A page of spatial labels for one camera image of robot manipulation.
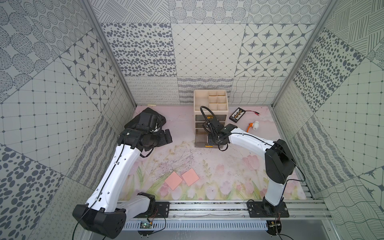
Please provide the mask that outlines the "beige drawer organizer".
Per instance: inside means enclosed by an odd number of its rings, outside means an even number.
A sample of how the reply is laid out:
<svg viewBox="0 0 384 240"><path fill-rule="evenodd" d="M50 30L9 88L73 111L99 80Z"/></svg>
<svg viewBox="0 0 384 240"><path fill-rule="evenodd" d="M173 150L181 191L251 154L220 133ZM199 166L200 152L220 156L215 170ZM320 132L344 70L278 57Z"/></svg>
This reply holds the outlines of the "beige drawer organizer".
<svg viewBox="0 0 384 240"><path fill-rule="evenodd" d="M202 115L200 107L209 108L216 115L229 116L228 96L226 90L194 90L194 116Z"/></svg>

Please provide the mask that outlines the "translucent drawer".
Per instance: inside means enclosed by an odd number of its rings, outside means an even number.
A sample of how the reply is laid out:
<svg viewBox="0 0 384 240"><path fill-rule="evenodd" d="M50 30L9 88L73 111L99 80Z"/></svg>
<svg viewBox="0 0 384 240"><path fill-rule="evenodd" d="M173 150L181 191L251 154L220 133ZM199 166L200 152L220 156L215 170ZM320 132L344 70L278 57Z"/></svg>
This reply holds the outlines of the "translucent drawer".
<svg viewBox="0 0 384 240"><path fill-rule="evenodd" d="M206 115L207 119L213 119L213 115ZM219 122L225 122L227 116L226 115L216 115L216 118ZM206 118L203 115L195 115L195 121L196 122L204 122Z"/></svg>
<svg viewBox="0 0 384 240"><path fill-rule="evenodd" d="M204 130L204 124L205 124L206 122L196 122L195 123L195 128L196 129L203 129Z"/></svg>
<svg viewBox="0 0 384 240"><path fill-rule="evenodd" d="M213 148L214 146L209 143L209 134L203 129L196 129L195 131L195 148Z"/></svg>

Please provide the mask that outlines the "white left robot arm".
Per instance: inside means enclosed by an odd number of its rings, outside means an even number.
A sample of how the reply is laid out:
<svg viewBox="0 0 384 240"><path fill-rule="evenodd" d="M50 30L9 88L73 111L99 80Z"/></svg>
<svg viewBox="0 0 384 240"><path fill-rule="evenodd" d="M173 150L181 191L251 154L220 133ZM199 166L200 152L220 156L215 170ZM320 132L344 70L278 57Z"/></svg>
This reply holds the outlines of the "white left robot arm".
<svg viewBox="0 0 384 240"><path fill-rule="evenodd" d="M114 239L127 220L137 216L146 218L160 214L154 195L140 192L118 208L118 199L125 180L142 151L153 151L172 143L169 130L146 133L125 129L119 135L115 153L102 180L84 205L76 205L73 217L85 230Z"/></svg>

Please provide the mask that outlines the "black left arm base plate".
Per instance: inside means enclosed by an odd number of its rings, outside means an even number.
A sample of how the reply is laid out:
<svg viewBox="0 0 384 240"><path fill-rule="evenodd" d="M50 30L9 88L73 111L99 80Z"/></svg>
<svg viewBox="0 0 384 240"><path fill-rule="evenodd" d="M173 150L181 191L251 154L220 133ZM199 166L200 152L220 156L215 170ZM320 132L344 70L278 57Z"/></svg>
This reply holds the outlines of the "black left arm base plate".
<svg viewBox="0 0 384 240"><path fill-rule="evenodd" d="M170 202L155 202L150 204L145 213L141 213L135 218L167 218L169 216Z"/></svg>

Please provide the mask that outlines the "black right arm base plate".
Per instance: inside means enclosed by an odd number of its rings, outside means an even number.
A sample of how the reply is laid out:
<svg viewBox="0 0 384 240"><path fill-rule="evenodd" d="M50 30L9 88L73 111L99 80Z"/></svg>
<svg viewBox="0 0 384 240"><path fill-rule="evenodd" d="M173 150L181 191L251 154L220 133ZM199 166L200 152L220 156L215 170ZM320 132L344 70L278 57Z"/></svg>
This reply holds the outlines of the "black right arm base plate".
<svg viewBox="0 0 384 240"><path fill-rule="evenodd" d="M289 218L290 214L286 203L272 206L268 202L247 201L247 209L250 218Z"/></svg>

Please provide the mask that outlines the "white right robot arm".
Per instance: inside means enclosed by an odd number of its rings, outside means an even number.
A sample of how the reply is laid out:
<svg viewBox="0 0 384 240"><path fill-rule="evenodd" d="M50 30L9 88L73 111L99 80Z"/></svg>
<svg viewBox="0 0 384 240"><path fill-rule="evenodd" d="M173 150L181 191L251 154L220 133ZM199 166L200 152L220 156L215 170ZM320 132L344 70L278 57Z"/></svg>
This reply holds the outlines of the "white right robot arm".
<svg viewBox="0 0 384 240"><path fill-rule="evenodd" d="M265 160L265 170L269 178L268 188L263 197L265 209L274 209L283 203L284 191L289 177L297 167L296 161L287 143L281 139L269 141L247 133L233 124L224 126L208 107L201 106L200 111L205 119L203 129L209 140L219 150L234 144L243 147Z"/></svg>

